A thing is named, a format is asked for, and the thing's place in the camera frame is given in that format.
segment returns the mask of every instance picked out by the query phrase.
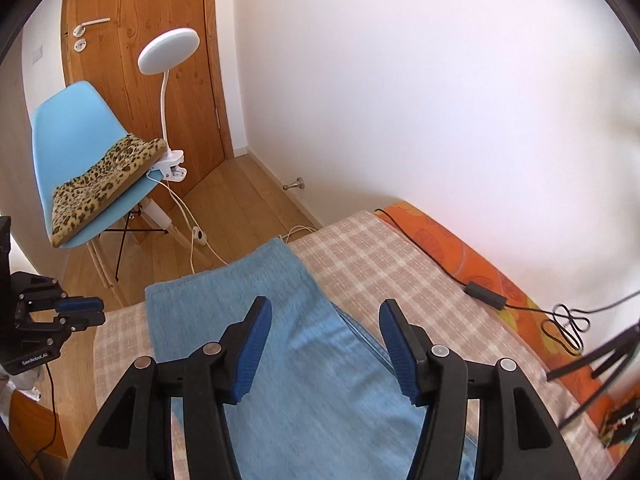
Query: wooden door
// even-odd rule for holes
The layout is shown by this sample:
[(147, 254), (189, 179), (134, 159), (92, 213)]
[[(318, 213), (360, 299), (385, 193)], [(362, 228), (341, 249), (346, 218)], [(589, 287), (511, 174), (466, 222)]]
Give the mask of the wooden door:
[[(191, 27), (197, 31), (200, 46), (193, 56), (170, 71), (166, 90), (169, 145), (174, 150), (184, 150), (183, 166), (187, 169), (185, 180), (171, 186), (185, 195), (225, 159), (207, 54), (204, 0), (64, 0), (62, 13), (67, 84), (90, 82), (124, 128), (143, 139), (162, 137), (162, 75), (140, 73), (140, 51), (154, 37), (172, 28)], [(98, 18), (111, 21), (87, 26), (82, 36), (86, 47), (75, 52), (75, 26)], [(211, 62), (219, 70), (219, 59)], [(155, 190), (152, 196), (164, 208), (173, 204), (165, 190)]]

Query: light blue chair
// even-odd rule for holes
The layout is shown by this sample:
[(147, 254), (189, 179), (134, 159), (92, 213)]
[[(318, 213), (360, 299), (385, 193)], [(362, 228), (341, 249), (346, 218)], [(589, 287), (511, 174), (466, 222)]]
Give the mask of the light blue chair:
[[(38, 107), (33, 117), (33, 165), (48, 235), (51, 234), (53, 193), (56, 187), (87, 171), (126, 133), (107, 103), (87, 81), (68, 86)], [(155, 171), (151, 177), (161, 180), (162, 173)], [(103, 284), (113, 291), (122, 306), (127, 306), (127, 301), (99, 243), (101, 232), (113, 226), (137, 204), (151, 202), (154, 205), (151, 210), (156, 213), (150, 214), (151, 223), (157, 224), (152, 227), (160, 226), (181, 245), (191, 247), (191, 243), (171, 225), (169, 217), (156, 203), (145, 200), (156, 185), (156, 182), (143, 176), (62, 245), (62, 248), (88, 245)]]

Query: black tripod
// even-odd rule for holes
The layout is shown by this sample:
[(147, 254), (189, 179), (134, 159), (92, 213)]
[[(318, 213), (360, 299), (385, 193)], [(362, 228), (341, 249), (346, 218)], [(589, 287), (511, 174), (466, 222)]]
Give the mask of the black tripod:
[(604, 345), (596, 348), (593, 352), (589, 352), (587, 355), (582, 356), (580, 359), (576, 359), (573, 363), (569, 363), (560, 368), (556, 368), (555, 370), (551, 370), (546, 375), (547, 381), (553, 381), (554, 379), (575, 372), (583, 366), (587, 366), (593, 363), (595, 360), (610, 353), (611, 355), (606, 359), (606, 361), (604, 361), (593, 372), (591, 372), (591, 377), (595, 379), (602, 375), (605, 371), (609, 370), (609, 368), (620, 361), (620, 359), (622, 359), (622, 362), (602, 383), (602, 386), (599, 387), (591, 397), (585, 400), (577, 410), (575, 410), (565, 420), (558, 424), (558, 428), (560, 430), (573, 422), (577, 417), (582, 415), (599, 396), (601, 396), (609, 389), (613, 382), (623, 371), (625, 371), (626, 367), (636, 356), (636, 354), (638, 353), (638, 348), (640, 348), (640, 321), (635, 325), (627, 328), (624, 332), (619, 333), (617, 336), (615, 336), (615, 338), (604, 343)]

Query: wooden floor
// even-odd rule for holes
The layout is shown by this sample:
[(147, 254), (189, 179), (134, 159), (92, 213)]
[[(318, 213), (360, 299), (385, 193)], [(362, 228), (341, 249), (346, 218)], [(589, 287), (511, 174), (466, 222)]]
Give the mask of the wooden floor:
[[(227, 160), (207, 175), (184, 201), (209, 237), (213, 249), (227, 262), (251, 253), (261, 244), (278, 235), (285, 235), (296, 225), (312, 223), (296, 208), (285, 193), (264, 173), (249, 156)], [(184, 219), (174, 208), (170, 216), (187, 238), (189, 231)], [(293, 235), (296, 239), (306, 232)], [(115, 267), (120, 240), (116, 233), (100, 237), (110, 263)], [(208, 248), (203, 252), (215, 260)], [(196, 272), (204, 270), (194, 261)], [(120, 285), (130, 304), (145, 298), (145, 287), (152, 283), (174, 280), (191, 274), (189, 251), (169, 236), (151, 233), (137, 243), (127, 235)], [(63, 280), (70, 296), (98, 296), (107, 311), (117, 310), (118, 303), (102, 286), (85, 246), (74, 249)], [(97, 413), (94, 390), (95, 328), (76, 333), (65, 343), (60, 359), (50, 364), (54, 380), (56, 409), (68, 452), (75, 452), (84, 432)], [(43, 402), (50, 407), (48, 380), (39, 384)]]

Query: desk lamp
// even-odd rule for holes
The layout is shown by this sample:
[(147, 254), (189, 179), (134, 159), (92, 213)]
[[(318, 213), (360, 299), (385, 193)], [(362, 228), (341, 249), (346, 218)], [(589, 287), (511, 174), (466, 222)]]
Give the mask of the desk lamp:
[(166, 118), (164, 116), (164, 96), (169, 81), (169, 70), (191, 57), (200, 44), (198, 33), (192, 28), (175, 28), (151, 40), (142, 49), (138, 57), (138, 67), (145, 75), (162, 73), (160, 90), (160, 118), (162, 121), (162, 138), (166, 142), (166, 153), (150, 169), (162, 172), (162, 179), (181, 182), (187, 176), (187, 170), (180, 167), (184, 162), (183, 150), (172, 150), (166, 135)]

